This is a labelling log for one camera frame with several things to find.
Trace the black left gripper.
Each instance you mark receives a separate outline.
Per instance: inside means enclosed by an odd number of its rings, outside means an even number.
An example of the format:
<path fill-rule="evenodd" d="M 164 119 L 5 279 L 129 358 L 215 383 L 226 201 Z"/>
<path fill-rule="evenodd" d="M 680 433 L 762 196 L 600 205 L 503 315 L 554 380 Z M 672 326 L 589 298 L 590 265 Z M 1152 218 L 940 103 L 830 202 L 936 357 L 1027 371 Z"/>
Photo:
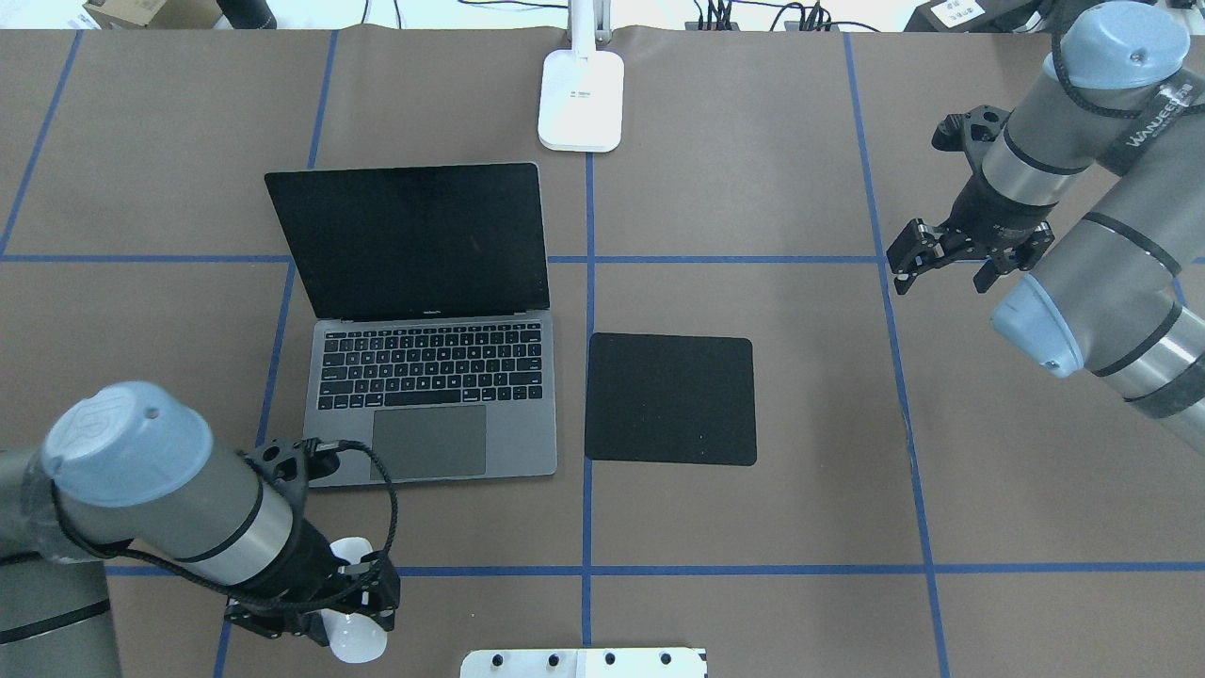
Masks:
<path fill-rule="evenodd" d="M 400 605 L 400 578 L 389 558 L 390 541 L 375 548 L 359 564 L 333 554 L 328 541 L 305 525 L 296 548 L 268 571 L 254 589 L 241 589 L 225 605 L 224 619 L 259 637 L 305 637 L 329 645 L 321 621 L 322 609 L 369 617 L 394 631 Z"/>

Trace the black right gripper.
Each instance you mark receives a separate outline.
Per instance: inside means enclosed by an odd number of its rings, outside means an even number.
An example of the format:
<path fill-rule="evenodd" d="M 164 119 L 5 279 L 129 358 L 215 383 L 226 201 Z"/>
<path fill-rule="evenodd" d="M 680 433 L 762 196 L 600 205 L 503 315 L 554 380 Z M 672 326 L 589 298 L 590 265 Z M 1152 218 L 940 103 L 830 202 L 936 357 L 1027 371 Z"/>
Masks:
<path fill-rule="evenodd" d="M 942 226 L 915 218 L 892 241 L 886 250 L 892 284 L 903 296 L 925 271 L 987 258 L 972 275 L 976 291 L 983 295 L 1003 276 L 1030 271 L 1041 261 L 1053 244 L 1047 222 L 1051 210 L 1050 204 L 1021 204 L 1003 196 L 983 171 L 972 173 Z"/>

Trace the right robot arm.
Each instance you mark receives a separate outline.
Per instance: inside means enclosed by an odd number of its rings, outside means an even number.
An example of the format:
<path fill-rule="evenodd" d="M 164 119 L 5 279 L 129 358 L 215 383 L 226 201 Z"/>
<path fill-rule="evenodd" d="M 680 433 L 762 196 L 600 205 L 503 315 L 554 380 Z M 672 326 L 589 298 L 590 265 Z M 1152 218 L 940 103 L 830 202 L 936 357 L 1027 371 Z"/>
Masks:
<path fill-rule="evenodd" d="M 978 261 L 983 293 L 1021 279 L 991 326 L 1056 377 L 1089 372 L 1197 452 L 1204 325 L 1174 295 L 1203 254 L 1203 76 L 1191 36 L 1140 1 L 1052 26 L 1042 73 L 1012 110 L 951 113 L 934 149 L 970 177 L 937 226 L 915 218 L 887 249 L 899 295 Z"/>

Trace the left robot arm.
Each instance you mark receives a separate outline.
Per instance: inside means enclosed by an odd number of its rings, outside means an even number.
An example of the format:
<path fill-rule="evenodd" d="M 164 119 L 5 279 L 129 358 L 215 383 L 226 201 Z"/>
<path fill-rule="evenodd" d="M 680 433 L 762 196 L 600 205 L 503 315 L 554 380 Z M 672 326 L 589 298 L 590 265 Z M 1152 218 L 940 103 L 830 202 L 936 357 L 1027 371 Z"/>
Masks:
<path fill-rule="evenodd" d="M 383 468 L 355 441 L 236 449 L 145 381 L 74 403 L 39 446 L 2 452 L 2 674 L 120 677 L 114 558 L 218 592 L 249 633 L 380 659 L 400 599 L 389 549 L 329 541 L 305 515 L 310 482 L 343 452 Z"/>

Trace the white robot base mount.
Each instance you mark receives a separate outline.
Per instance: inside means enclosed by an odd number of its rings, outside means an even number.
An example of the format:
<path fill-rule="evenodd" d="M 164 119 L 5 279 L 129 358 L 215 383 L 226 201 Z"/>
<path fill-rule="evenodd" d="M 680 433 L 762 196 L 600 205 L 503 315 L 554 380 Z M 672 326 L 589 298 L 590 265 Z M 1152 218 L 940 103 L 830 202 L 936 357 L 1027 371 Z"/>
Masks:
<path fill-rule="evenodd" d="M 602 647 L 486 649 L 463 659 L 460 677 L 707 677 L 704 649 Z"/>

